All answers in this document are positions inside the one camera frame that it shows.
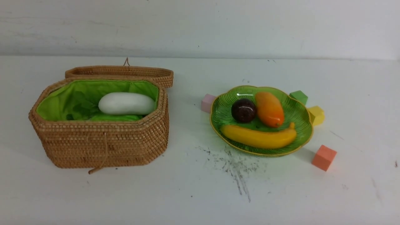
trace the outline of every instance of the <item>woven rattan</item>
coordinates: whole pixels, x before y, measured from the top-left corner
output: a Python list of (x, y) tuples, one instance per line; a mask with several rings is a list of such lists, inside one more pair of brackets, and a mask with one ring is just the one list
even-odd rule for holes
[(170, 88), (174, 82), (174, 72), (163, 68), (140, 66), (84, 66), (65, 72), (65, 78), (97, 75), (124, 75), (152, 79), (164, 88)]
[[(115, 75), (72, 76), (50, 85), (42, 92), (29, 112), (29, 120), (47, 156), (57, 167), (94, 167), (89, 171), (93, 173), (103, 167), (145, 165), (167, 148), (169, 115), (165, 88), (146, 77), (145, 70), (142, 70), (142, 76), (118, 76), (118, 69), (113, 68), (110, 71), (115, 71)], [(156, 70), (148, 69), (152, 74), (156, 73)], [(143, 119), (132, 122), (46, 121), (38, 115), (36, 109), (44, 98), (78, 79), (147, 80), (159, 88), (158, 107)]]

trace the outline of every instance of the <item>table surface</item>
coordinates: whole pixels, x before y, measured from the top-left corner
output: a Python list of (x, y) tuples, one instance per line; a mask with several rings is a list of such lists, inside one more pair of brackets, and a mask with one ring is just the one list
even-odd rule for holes
[[(399, 62), (130, 58), (175, 72), (165, 153), (92, 175), (55, 167), (29, 110), (66, 70), (124, 61), (0, 56), (1, 224), (400, 224)], [(226, 147), (200, 103), (239, 85), (302, 90), (325, 122), (288, 156)], [(310, 163), (320, 145), (338, 152), (327, 172)]]

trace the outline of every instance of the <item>basket lid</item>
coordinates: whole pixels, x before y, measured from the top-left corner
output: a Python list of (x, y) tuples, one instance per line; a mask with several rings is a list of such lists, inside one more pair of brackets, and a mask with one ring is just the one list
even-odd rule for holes
[(164, 88), (170, 88), (174, 82), (172, 70), (155, 67), (130, 66), (126, 58), (123, 66), (82, 66), (65, 71), (65, 78), (84, 76), (120, 75), (151, 79)]

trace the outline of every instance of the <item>green plate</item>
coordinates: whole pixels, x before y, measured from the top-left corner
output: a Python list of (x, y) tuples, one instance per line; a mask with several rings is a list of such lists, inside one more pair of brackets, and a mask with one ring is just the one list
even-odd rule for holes
[[(280, 99), (285, 114), (285, 121), (279, 128), (270, 128), (265, 126), (258, 117), (248, 124), (237, 123), (236, 120), (233, 119), (231, 115), (231, 106), (233, 103), (240, 98), (248, 98), (255, 103), (254, 96), (259, 91), (271, 92)], [(252, 130), (274, 132), (288, 128), (290, 122), (295, 123), (297, 137), (294, 142), (280, 149), (254, 148), (232, 141), (225, 137), (220, 131), (222, 125), (230, 124), (246, 127)], [(232, 88), (227, 93), (218, 96), (211, 106), (210, 123), (214, 131), (230, 146), (250, 154), (266, 157), (279, 157), (293, 153), (308, 143), (313, 134), (310, 114), (307, 108), (296, 99), (291, 98), (285, 92), (272, 87), (238, 86)]]

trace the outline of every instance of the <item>orange block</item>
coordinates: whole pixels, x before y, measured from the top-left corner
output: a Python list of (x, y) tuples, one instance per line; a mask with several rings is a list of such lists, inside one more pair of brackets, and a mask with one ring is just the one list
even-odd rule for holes
[(321, 170), (327, 171), (333, 159), (335, 158), (336, 153), (337, 152), (335, 150), (330, 149), (325, 145), (321, 145), (311, 163)]

